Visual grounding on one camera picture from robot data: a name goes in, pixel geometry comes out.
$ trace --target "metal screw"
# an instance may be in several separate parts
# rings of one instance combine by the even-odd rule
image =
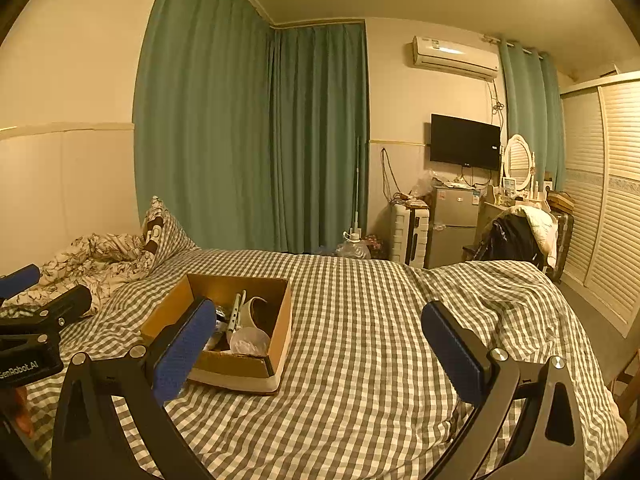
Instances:
[[[81,365],[82,363],[84,363],[85,359],[86,359],[86,354],[84,352],[78,352],[76,355],[74,355],[71,358],[71,362],[75,365]]]
[[[551,358],[551,365],[554,368],[557,368],[558,370],[561,370],[562,368],[564,368],[564,359],[562,359],[561,357],[554,355]]]
[[[135,345],[131,350],[129,350],[129,355],[134,359],[139,359],[144,354],[146,354],[146,346],[144,345]]]
[[[491,357],[496,361],[506,361],[509,358],[509,354],[507,354],[507,351],[502,348],[494,348],[491,350]]]

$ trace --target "black tv screen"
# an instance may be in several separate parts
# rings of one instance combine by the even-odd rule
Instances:
[[[500,126],[431,115],[431,160],[500,169]]]

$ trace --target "louvered door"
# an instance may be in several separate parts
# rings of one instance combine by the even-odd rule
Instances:
[[[629,326],[640,297],[640,81],[600,88],[607,187],[584,285]]]
[[[575,203],[574,232],[564,272],[583,283],[600,223],[604,186],[604,127],[598,89],[562,98],[566,146],[564,190]]]

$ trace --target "green curtain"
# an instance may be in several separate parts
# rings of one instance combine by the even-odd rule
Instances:
[[[156,0],[133,107],[138,209],[164,200],[200,246],[275,249],[273,31],[247,0]]]
[[[156,0],[136,79],[139,210],[206,248],[333,249],[366,225],[364,24],[273,30],[248,0]]]
[[[500,42],[500,61],[507,90],[509,136],[520,134],[536,154],[536,179],[551,173],[554,187],[564,184],[564,127],[558,73],[551,57],[522,45]]]
[[[276,30],[271,112],[276,233],[283,250],[335,248],[366,225],[366,34],[361,23]]]

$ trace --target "plastic bottle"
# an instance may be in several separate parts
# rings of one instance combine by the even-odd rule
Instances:
[[[338,245],[335,251],[336,256],[341,258],[355,258],[357,260],[370,260],[371,253],[366,243],[360,240],[358,233],[348,234],[347,231],[343,233],[345,242]]]

